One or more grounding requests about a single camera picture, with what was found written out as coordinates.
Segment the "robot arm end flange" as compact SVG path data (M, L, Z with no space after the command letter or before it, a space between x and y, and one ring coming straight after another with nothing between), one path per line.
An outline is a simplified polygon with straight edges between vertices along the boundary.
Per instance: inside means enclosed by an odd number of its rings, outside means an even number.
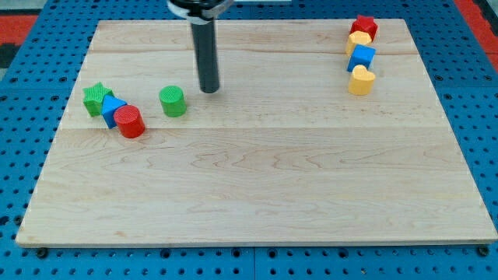
M168 9L195 25L205 25L217 19L234 0L167 0Z

